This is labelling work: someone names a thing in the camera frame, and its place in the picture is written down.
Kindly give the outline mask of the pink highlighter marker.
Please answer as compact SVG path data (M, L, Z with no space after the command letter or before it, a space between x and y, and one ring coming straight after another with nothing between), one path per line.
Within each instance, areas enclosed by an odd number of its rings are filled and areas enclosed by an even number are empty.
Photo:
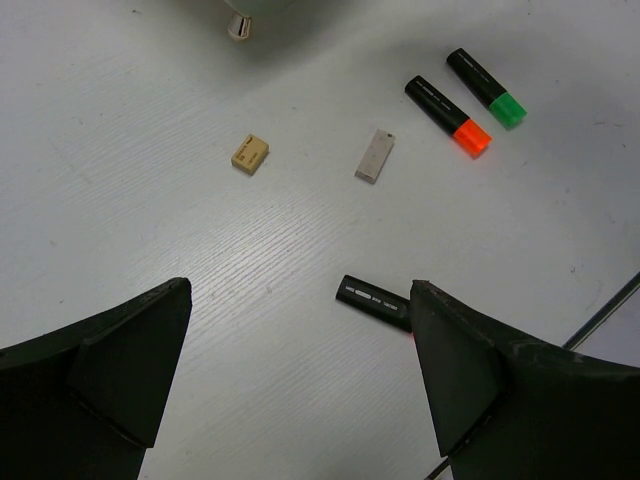
M412 333L408 299L350 275L343 277L335 298L388 326Z

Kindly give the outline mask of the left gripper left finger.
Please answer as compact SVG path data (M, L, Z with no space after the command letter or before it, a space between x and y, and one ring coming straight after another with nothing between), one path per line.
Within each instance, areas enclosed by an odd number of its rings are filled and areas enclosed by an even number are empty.
M192 310L186 278L1 351L4 479L135 479Z

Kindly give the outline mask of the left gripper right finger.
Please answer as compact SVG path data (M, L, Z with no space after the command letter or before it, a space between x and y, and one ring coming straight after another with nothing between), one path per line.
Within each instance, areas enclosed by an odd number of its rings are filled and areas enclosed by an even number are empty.
M410 320L457 479L635 479L639 371L542 341L417 280Z

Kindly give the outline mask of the orange highlighter marker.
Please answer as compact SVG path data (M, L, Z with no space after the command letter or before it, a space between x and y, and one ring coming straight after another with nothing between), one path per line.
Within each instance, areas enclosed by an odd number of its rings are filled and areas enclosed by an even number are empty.
M404 88L406 95L471 157L477 158L492 138L473 119L422 76Z

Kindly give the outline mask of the green highlighter marker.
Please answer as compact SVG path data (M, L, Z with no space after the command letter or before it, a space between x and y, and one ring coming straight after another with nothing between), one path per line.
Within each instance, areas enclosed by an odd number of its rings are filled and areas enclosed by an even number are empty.
M466 50L454 50L446 63L505 129L510 130L524 120L527 111Z

